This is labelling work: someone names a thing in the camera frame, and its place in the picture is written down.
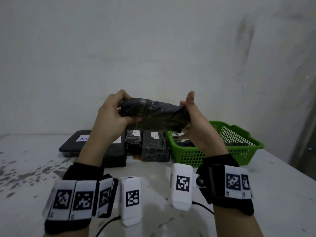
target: hand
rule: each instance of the hand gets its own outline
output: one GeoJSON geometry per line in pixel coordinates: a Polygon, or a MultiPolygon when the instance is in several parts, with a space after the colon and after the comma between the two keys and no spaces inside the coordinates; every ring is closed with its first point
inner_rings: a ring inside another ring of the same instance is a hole
{"type": "Polygon", "coordinates": [[[191,126],[188,128],[189,132],[179,136],[178,139],[191,140],[205,154],[205,157],[228,154],[227,147],[217,131],[195,105],[194,91],[190,91],[186,100],[180,101],[180,105],[187,107],[191,118],[191,126]]]}
{"type": "Polygon", "coordinates": [[[82,148],[77,162],[100,166],[106,150],[122,135],[126,126],[142,120],[141,117],[119,115],[122,101],[130,98],[124,90],[109,95],[99,108],[89,139],[82,148]]]}

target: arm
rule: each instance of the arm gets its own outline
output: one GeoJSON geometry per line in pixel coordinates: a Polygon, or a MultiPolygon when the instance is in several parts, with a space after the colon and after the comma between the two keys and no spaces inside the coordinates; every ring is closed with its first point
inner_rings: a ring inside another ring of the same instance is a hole
{"type": "MultiPolygon", "coordinates": [[[[141,117],[121,117],[119,106],[121,101],[130,96],[120,90],[115,95],[111,94],[99,108],[97,118],[93,125],[89,139],[82,148],[76,162],[100,167],[103,156],[108,147],[124,132],[126,126],[141,121],[141,117]]],[[[63,232],[58,235],[44,234],[44,237],[88,237],[89,227],[63,232]]]]}
{"type": "MultiPolygon", "coordinates": [[[[189,92],[181,105],[188,108],[191,126],[186,135],[179,139],[190,139],[205,156],[228,154],[227,147],[213,126],[194,104],[194,92],[189,92]]],[[[238,209],[222,208],[214,205],[216,232],[219,237],[261,237],[262,232],[254,215],[248,216],[238,209]]]]}

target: black box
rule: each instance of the black box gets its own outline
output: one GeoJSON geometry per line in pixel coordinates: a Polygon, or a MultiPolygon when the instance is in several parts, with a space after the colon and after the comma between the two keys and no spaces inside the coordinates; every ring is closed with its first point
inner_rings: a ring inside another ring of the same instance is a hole
{"type": "Polygon", "coordinates": [[[139,136],[133,135],[133,131],[126,132],[125,145],[127,155],[142,154],[142,131],[139,131],[139,136]]]}
{"type": "Polygon", "coordinates": [[[169,162],[166,133],[158,131],[159,139],[154,139],[151,133],[153,131],[143,131],[142,161],[169,162]]]}
{"type": "MultiPolygon", "coordinates": [[[[77,131],[73,134],[60,148],[59,151],[65,157],[78,157],[82,147],[85,145],[85,137],[81,135],[90,135],[91,131],[77,131]]],[[[111,144],[106,151],[101,167],[124,167],[126,166],[126,150],[125,150],[125,132],[121,136],[121,143],[111,144]]]]}

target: person's left hand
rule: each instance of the person's left hand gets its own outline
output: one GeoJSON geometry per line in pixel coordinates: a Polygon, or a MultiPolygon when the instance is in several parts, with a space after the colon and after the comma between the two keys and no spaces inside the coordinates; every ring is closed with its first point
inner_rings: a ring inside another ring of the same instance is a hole
{"type": "Polygon", "coordinates": [[[121,102],[130,98],[124,90],[108,96],[99,108],[88,141],[97,141],[108,147],[119,138],[128,124],[142,120],[141,117],[121,117],[119,115],[121,102]]]}

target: person's right hand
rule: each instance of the person's right hand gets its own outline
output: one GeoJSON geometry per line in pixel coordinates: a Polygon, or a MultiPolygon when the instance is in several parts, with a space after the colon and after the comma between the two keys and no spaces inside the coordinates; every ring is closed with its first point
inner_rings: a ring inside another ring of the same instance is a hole
{"type": "Polygon", "coordinates": [[[180,105],[187,107],[191,126],[188,128],[188,133],[179,136],[178,139],[191,140],[205,154],[205,157],[228,154],[227,147],[217,131],[195,105],[194,91],[190,91],[186,100],[180,101],[180,105]]]}

